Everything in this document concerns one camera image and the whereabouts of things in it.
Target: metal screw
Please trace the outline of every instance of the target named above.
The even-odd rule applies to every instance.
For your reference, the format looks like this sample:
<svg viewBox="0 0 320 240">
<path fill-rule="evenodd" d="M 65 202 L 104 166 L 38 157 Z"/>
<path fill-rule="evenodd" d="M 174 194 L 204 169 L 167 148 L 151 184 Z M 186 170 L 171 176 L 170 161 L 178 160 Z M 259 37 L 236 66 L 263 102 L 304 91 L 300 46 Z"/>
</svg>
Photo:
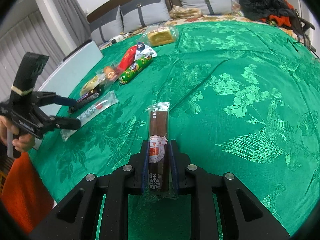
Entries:
<svg viewBox="0 0 320 240">
<path fill-rule="evenodd" d="M 226 179 L 228 179 L 228 180 L 233 180 L 233 179 L 235 178 L 235 176 L 234 176 L 232 173 L 230 173 L 230 172 L 226 173 L 224 176 L 225 176 Z"/>
<path fill-rule="evenodd" d="M 194 164 L 189 164 L 187 166 L 187 168 L 188 168 L 189 171 L 195 171 L 198 167 L 196 165 L 194 165 Z"/>
<path fill-rule="evenodd" d="M 130 164 L 127 164 L 125 166 L 123 166 L 122 168 L 124 171 L 131 171 L 132 170 L 132 166 Z"/>
<path fill-rule="evenodd" d="M 88 174 L 87 176 L 85 176 L 85 180 L 87 181 L 92 181 L 94 180 L 96 176 L 94 174 Z"/>
</svg>

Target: green snack package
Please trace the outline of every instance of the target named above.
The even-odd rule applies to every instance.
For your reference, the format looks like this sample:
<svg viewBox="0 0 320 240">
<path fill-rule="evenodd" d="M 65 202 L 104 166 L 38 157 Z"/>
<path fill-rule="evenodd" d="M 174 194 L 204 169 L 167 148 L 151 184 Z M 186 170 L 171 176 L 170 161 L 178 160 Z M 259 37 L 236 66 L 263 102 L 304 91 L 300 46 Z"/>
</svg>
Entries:
<svg viewBox="0 0 320 240">
<path fill-rule="evenodd" d="M 119 82 L 123 85 L 129 83 L 141 70 L 150 64 L 151 60 L 152 56 L 150 54 L 143 55 L 142 58 L 136 60 L 122 73 L 119 77 Z"/>
</svg>

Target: orange sleeve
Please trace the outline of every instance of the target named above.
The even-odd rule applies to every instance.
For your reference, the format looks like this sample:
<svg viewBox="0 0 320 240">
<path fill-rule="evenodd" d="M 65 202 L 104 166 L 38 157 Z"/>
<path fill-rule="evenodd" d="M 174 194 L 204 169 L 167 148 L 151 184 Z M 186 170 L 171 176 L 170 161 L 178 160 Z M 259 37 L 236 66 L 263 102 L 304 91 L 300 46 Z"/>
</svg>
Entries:
<svg viewBox="0 0 320 240">
<path fill-rule="evenodd" d="M 28 153 L 22 153 L 13 162 L 4 183 L 1 200 L 26 234 L 52 209 L 54 201 L 33 167 Z"/>
</svg>

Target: beige towel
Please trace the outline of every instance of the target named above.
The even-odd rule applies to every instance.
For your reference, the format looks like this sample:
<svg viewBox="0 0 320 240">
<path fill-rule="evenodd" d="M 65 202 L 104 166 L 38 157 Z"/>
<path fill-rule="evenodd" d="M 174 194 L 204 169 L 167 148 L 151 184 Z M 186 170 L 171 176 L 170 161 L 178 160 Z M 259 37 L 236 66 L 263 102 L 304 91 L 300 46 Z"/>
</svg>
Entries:
<svg viewBox="0 0 320 240">
<path fill-rule="evenodd" d="M 202 12 L 198 8 L 182 8 L 174 5 L 173 9 L 169 12 L 169 15 L 172 19 L 200 18 L 202 16 Z"/>
</svg>

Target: gray curtain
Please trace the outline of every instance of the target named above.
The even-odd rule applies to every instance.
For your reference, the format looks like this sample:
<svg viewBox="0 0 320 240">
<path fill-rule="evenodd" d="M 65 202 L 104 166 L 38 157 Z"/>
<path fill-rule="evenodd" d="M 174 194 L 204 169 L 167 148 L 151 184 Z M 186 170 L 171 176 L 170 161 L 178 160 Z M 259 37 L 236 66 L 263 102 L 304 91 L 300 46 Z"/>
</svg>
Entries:
<svg viewBox="0 0 320 240">
<path fill-rule="evenodd" d="M 0 38 L 0 100 L 10 95 L 15 74 L 24 54 L 28 51 L 50 56 L 42 74 L 38 77 L 36 90 L 64 58 L 40 11 L 27 16 Z"/>
<path fill-rule="evenodd" d="M 87 18 L 77 0 L 53 0 L 58 13 L 77 46 L 90 38 Z"/>
</svg>

